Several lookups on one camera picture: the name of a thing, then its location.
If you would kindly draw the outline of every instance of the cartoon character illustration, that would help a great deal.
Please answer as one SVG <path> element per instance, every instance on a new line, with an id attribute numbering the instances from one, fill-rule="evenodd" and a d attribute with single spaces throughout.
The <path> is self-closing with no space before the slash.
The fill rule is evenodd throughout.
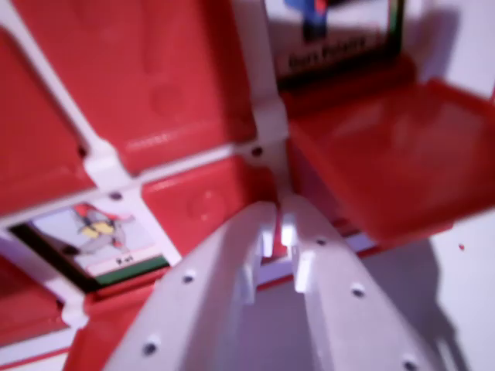
<path id="1" fill-rule="evenodd" d="M 284 0 L 285 4 L 299 10 L 304 17 L 302 35 L 312 42 L 326 37 L 326 13 L 329 0 Z"/>
<path id="2" fill-rule="evenodd" d="M 122 223 L 131 218 L 103 212 L 94 206 L 82 203 L 73 207 L 77 222 L 82 225 L 79 233 L 90 240 L 78 247 L 66 245 L 62 252 L 66 255 L 94 254 L 101 248 L 112 245 L 122 253 L 129 252 L 125 246 L 125 233 Z"/>

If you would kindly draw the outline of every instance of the sticker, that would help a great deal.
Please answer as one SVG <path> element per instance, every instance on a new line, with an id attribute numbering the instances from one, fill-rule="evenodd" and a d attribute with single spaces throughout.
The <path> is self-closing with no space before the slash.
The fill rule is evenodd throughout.
<path id="1" fill-rule="evenodd" d="M 279 78 L 379 49 L 401 31 L 403 0 L 265 0 L 265 5 Z"/>
<path id="2" fill-rule="evenodd" d="M 59 254 L 100 284 L 113 284 L 168 265 L 132 214 L 81 203 L 29 225 Z"/>

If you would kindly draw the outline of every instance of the red compartment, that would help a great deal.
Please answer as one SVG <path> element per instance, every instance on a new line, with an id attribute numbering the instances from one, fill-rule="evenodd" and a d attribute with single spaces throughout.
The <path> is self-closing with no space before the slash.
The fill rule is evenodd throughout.
<path id="1" fill-rule="evenodd" d="M 269 169 L 232 157 L 149 183 L 142 197 L 185 256 L 244 207 L 275 201 L 276 190 Z"/>
<path id="2" fill-rule="evenodd" d="M 0 257 L 0 346 L 66 327 L 56 298 Z"/>
<path id="3" fill-rule="evenodd" d="M 76 135 L 0 29 L 0 215 L 90 188 Z"/>
<path id="4" fill-rule="evenodd" d="M 255 137 L 229 0 L 14 4 L 130 172 Z"/>
<path id="5" fill-rule="evenodd" d="M 86 297 L 90 321 L 76 334 L 64 370 L 99 370 L 121 341 L 129 325 L 168 268 L 104 288 Z"/>
<path id="6" fill-rule="evenodd" d="M 495 205 L 495 107 L 441 83 L 294 117 L 291 137 L 345 215 L 380 243 Z"/>

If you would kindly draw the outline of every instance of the small hole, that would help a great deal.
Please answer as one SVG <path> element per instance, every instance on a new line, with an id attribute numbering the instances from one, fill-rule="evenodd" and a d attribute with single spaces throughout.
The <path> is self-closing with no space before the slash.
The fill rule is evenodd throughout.
<path id="1" fill-rule="evenodd" d="M 187 271 L 184 276 L 183 276 L 183 283 L 184 284 L 190 284 L 191 282 L 194 281 L 194 277 L 196 276 L 196 272 L 194 271 Z"/>
<path id="2" fill-rule="evenodd" d="M 253 155 L 253 157 L 260 157 L 261 155 L 263 155 L 263 148 L 255 147 L 251 151 L 251 154 Z"/>
<path id="3" fill-rule="evenodd" d="M 114 201 L 118 201 L 120 199 L 122 199 L 122 194 L 119 193 L 119 192 L 113 192 L 111 193 L 110 195 L 108 195 L 111 199 L 113 199 Z"/>
<path id="4" fill-rule="evenodd" d="M 350 290 L 356 298 L 364 296 L 364 286 L 362 284 L 352 284 Z"/>
<path id="5" fill-rule="evenodd" d="M 78 147 L 78 148 L 77 148 L 77 154 L 78 154 L 80 157 L 85 158 L 85 157 L 86 157 L 87 152 L 86 152 L 86 150 L 85 150 L 84 148 L 82 148 L 82 147 Z"/>
<path id="6" fill-rule="evenodd" d="M 153 355 L 158 350 L 158 346 L 154 342 L 147 342 L 145 346 L 142 347 L 142 354 L 146 357 Z"/>
<path id="7" fill-rule="evenodd" d="M 407 371 L 417 371 L 418 367 L 416 366 L 416 363 L 412 362 L 411 360 L 405 360 L 404 369 Z"/>

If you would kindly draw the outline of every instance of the green stripe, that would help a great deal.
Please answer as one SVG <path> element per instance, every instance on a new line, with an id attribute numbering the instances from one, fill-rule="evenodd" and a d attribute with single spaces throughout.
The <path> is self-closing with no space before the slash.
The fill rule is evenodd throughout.
<path id="1" fill-rule="evenodd" d="M 101 276 L 96 277 L 96 281 L 104 286 L 108 286 L 109 284 L 116 284 L 119 281 L 127 280 L 131 277 L 168 266 L 169 263 L 164 257 L 153 257 L 152 259 L 142 261 L 129 267 L 102 274 Z"/>

